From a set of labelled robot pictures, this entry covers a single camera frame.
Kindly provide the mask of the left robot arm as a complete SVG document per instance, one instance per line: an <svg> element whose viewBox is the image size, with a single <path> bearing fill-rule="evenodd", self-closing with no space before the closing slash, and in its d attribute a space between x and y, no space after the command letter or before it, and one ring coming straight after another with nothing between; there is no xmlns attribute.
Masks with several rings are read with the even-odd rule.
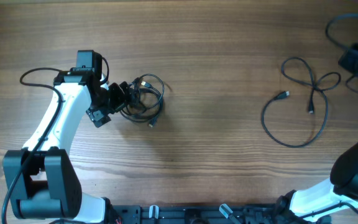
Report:
<svg viewBox="0 0 358 224"><path fill-rule="evenodd" d="M69 154L84 114L97 127L129 104L126 82L108 85L103 73L107 60L94 50L80 50L75 67L57 70L48 89L52 100L35 133L21 150L6 152L2 167L7 193L1 221L7 209L18 219L52 223L121 223L109 199L82 191Z"/></svg>

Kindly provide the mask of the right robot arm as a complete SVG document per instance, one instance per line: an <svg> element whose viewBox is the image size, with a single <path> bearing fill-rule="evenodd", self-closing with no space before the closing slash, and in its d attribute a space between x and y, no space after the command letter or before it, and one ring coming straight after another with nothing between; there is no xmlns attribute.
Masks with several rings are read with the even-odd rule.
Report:
<svg viewBox="0 0 358 224"><path fill-rule="evenodd" d="M272 223L329 223L329 215L344 209L358 214L358 142L334 163L330 178L308 189L281 196Z"/></svg>

